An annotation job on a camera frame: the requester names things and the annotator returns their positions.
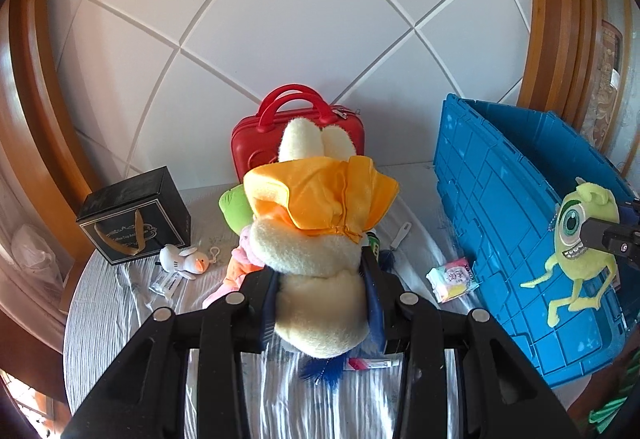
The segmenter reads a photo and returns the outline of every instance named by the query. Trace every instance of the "green plush toy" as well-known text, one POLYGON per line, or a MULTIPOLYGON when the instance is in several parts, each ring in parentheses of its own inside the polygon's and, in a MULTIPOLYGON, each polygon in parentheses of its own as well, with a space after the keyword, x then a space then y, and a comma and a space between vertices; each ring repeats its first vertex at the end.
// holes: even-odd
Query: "green plush toy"
POLYGON ((249 205, 244 193, 244 184, 231 188, 224 192, 218 201, 226 223, 234 233, 240 235, 242 228, 254 221, 254 212, 249 205))
POLYGON ((546 260, 546 273, 539 278, 520 284, 521 287, 535 287, 553 275, 553 268, 558 264, 562 272, 574 281, 571 296, 551 300, 547 324, 555 327, 559 323, 558 308, 568 305, 570 311, 586 308, 600 309, 602 295, 616 276, 618 267, 616 259, 609 253, 588 249, 580 240, 580 228, 587 218, 599 218, 603 221, 617 223, 620 218, 618 206, 613 193, 597 184, 587 183, 576 178, 578 187, 562 200, 562 207, 556 220, 554 247, 555 253, 546 260), (607 279, 593 297, 581 297, 582 283, 590 280, 606 268, 607 279))

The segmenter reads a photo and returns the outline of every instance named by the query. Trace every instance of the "white duck plush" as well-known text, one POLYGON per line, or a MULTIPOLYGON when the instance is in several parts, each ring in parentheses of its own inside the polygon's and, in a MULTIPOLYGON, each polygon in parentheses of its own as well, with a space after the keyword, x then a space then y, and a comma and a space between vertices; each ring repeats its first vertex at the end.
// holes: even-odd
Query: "white duck plush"
POLYGON ((252 250, 282 273, 275 332, 314 358, 351 350, 369 332, 360 237, 398 184, 356 156, 343 129, 299 118, 284 131, 278 163, 248 172, 244 187, 256 218, 252 250))
POLYGON ((160 251, 160 265, 167 273, 179 273, 188 280, 195 280, 209 267, 209 257, 198 248, 178 249, 173 244, 165 245, 160 251))

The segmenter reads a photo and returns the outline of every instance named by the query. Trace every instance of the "stuffed animal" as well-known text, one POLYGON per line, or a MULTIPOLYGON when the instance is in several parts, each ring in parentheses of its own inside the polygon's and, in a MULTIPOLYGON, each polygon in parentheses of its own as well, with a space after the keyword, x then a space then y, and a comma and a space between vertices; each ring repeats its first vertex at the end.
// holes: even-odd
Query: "stuffed animal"
POLYGON ((275 332, 313 358, 334 358, 369 332, 360 240, 385 215, 398 183, 356 156, 338 126, 287 125, 278 163, 244 176, 254 213, 249 244, 280 276, 275 332))
POLYGON ((197 247, 178 249, 173 244, 167 244, 160 250, 160 265, 167 273, 179 273, 188 280, 195 280, 195 275, 201 275, 209 267, 212 260, 198 251, 197 247))
POLYGON ((226 223, 236 235, 240 235, 242 230, 254 221, 254 212, 246 199, 244 184, 238 184, 224 192, 218 205, 226 223))
POLYGON ((562 272, 574 281, 571 296, 551 300, 547 324, 558 325, 558 308, 568 305, 570 311, 586 308, 600 309, 602 295, 615 278, 618 266, 616 259, 609 253, 597 249, 588 249, 580 240, 580 228, 587 218, 599 218, 603 221, 617 223, 620 221, 618 206, 613 193, 597 184, 587 183, 576 178, 578 187, 562 200, 559 215, 556 217, 554 248, 555 252, 545 262, 546 273, 539 278, 520 284, 521 287, 532 288, 545 282, 553 275, 553 268, 560 265, 562 272), (593 297, 581 297, 583 281, 590 280, 607 268, 609 274, 601 288, 593 297))
MULTIPOLYGON (((226 205, 226 208, 233 210, 234 204, 238 201, 239 194, 235 195, 235 200, 226 205)), ((240 242, 238 247, 231 252, 231 259, 226 267, 226 276, 222 281, 222 285, 213 291, 209 296, 204 299, 202 308, 206 309, 213 302, 228 295, 230 292, 239 291, 246 277, 249 273, 260 271, 264 267, 264 262, 258 259, 249 246, 249 231, 251 229, 250 222, 254 219, 254 212, 252 212, 251 219, 247 221, 247 225, 242 228, 240 232, 240 242)))

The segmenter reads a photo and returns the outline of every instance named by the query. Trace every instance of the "white plastic bag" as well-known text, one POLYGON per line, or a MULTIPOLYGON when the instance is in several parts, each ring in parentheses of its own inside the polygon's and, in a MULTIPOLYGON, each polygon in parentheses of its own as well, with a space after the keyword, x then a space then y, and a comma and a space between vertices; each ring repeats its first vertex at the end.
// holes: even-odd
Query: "white plastic bag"
POLYGON ((63 289, 62 275, 56 256, 36 228, 21 225, 12 238, 11 252, 27 281, 52 304, 58 305, 63 289))

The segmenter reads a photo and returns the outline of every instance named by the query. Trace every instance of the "toothpaste tube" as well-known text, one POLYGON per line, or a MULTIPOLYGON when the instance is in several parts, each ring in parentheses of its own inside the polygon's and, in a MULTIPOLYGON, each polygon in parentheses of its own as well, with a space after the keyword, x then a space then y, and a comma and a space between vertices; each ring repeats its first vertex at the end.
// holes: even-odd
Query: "toothpaste tube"
POLYGON ((368 371, 370 369, 390 369, 397 367, 401 359, 349 358, 344 366, 345 371, 368 371))

